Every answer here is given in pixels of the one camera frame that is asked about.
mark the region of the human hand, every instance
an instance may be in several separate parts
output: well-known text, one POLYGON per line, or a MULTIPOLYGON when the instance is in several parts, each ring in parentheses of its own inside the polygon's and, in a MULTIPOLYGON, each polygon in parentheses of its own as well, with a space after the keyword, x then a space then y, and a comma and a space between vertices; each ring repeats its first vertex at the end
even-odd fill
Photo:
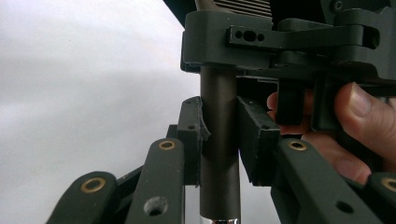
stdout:
MULTIPOLYGON (((271 94, 268 114, 276 116, 277 93, 271 94)), ((280 126, 282 134, 302 134, 341 175, 364 184, 370 168, 341 147, 329 134, 311 132, 313 92, 306 91, 304 118, 298 126, 280 126)), ((384 171, 396 172, 396 99, 385 104, 356 83, 346 84, 334 99, 334 112, 344 131, 384 159, 384 171)))

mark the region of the black mechanical arm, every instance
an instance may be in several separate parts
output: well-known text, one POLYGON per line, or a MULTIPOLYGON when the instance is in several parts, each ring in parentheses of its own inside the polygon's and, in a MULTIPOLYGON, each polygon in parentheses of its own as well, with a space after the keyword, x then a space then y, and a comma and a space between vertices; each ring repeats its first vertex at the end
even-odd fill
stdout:
POLYGON ((272 187, 282 223, 396 223, 396 174, 345 134, 333 99, 348 82, 396 95, 394 0, 164 0, 185 27, 181 69, 201 96, 154 142, 144 166, 116 179, 93 172, 64 193, 48 223, 184 223, 184 186, 200 188, 203 223, 240 223, 239 155, 253 186, 272 187), (303 117, 334 132, 373 171, 363 186, 337 174, 308 143, 276 123, 303 117), (264 102, 278 91, 276 123, 264 102))

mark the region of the dark gray metal post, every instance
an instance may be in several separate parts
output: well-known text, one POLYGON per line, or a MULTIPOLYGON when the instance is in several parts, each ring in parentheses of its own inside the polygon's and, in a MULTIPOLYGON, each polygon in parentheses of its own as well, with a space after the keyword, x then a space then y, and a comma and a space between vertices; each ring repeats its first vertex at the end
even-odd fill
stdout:
POLYGON ((201 67, 201 97, 211 132, 201 158, 201 216, 236 223, 241 209, 235 71, 201 67))

